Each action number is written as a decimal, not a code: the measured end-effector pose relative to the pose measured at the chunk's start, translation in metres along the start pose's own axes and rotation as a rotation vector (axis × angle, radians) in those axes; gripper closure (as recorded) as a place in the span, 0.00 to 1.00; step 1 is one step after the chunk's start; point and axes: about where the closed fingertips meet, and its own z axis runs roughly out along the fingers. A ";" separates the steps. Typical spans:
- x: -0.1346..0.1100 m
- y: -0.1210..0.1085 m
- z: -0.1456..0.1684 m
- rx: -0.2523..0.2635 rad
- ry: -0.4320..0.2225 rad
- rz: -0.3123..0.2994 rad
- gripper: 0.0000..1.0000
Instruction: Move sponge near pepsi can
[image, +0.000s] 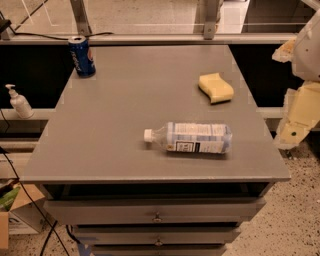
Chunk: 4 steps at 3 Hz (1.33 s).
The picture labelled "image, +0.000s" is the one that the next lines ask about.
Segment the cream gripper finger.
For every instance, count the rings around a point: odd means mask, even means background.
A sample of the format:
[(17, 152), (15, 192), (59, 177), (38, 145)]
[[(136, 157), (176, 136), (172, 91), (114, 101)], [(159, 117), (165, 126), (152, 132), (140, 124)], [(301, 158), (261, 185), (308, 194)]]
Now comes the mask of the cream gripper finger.
[(292, 38), (276, 49), (272, 55), (272, 59), (281, 63), (292, 61), (293, 50), (296, 39)]
[(305, 81), (297, 90), (288, 89), (274, 138), (279, 149), (297, 147), (320, 122), (320, 83)]

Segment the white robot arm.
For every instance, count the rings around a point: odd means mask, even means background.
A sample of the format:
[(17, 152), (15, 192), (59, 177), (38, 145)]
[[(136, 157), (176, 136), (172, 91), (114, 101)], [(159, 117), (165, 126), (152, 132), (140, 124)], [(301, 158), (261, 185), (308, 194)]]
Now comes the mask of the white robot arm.
[(320, 10), (298, 35), (281, 45), (272, 55), (278, 62), (291, 62), (294, 76), (303, 80), (297, 89), (288, 89), (283, 118), (274, 144), (282, 150), (297, 147), (320, 122)]

